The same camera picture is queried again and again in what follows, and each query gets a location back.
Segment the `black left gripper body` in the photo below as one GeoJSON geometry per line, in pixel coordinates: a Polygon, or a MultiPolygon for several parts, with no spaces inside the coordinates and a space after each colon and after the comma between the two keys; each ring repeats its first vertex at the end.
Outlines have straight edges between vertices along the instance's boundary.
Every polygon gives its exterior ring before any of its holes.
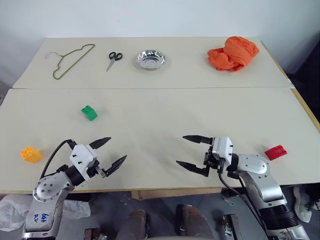
{"type": "Polygon", "coordinates": [[[98,160],[95,160],[95,162],[88,167],[86,173],[90,179],[95,175],[99,175],[101,178],[106,177],[106,171],[103,168],[100,168],[100,162],[98,160]]]}

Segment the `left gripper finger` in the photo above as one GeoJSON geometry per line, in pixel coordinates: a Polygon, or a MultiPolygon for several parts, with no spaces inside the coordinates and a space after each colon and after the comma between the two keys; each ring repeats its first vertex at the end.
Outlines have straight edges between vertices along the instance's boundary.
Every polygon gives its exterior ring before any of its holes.
{"type": "Polygon", "coordinates": [[[89,144],[89,146],[93,150],[96,150],[96,149],[102,147],[104,144],[106,144],[109,140],[111,140],[111,137],[103,137],[103,138],[100,138],[100,139],[97,139],[97,140],[91,142],[89,144]]]}
{"type": "Polygon", "coordinates": [[[105,176],[108,177],[112,173],[114,173],[117,169],[119,169],[119,167],[123,164],[126,158],[127,158],[127,155],[124,155],[123,157],[113,162],[110,168],[108,168],[107,170],[104,170],[105,176]]]}

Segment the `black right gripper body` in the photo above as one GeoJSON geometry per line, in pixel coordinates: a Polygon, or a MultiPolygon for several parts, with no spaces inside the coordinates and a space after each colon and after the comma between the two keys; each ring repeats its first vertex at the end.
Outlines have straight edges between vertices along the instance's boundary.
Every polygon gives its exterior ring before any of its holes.
{"type": "Polygon", "coordinates": [[[217,170],[218,174],[222,174],[224,165],[225,165],[225,159],[220,157],[219,155],[218,156],[214,155],[213,147],[210,146],[208,149],[208,152],[206,152],[204,155],[203,164],[205,165],[205,169],[204,169],[205,177],[209,176],[210,168],[217,170]]]}

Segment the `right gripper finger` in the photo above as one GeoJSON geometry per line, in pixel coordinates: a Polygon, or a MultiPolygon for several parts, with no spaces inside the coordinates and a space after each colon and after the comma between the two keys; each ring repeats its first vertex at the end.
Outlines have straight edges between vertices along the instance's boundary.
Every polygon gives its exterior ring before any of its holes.
{"type": "Polygon", "coordinates": [[[209,166],[208,165],[204,168],[199,168],[195,164],[191,164],[191,163],[184,162],[184,161],[176,161],[176,163],[190,172],[202,175],[204,177],[209,176],[209,166]]]}
{"type": "Polygon", "coordinates": [[[204,144],[212,145],[212,142],[213,142],[212,137],[205,137],[201,135],[185,135],[182,138],[197,144],[204,143],[204,144]]]}

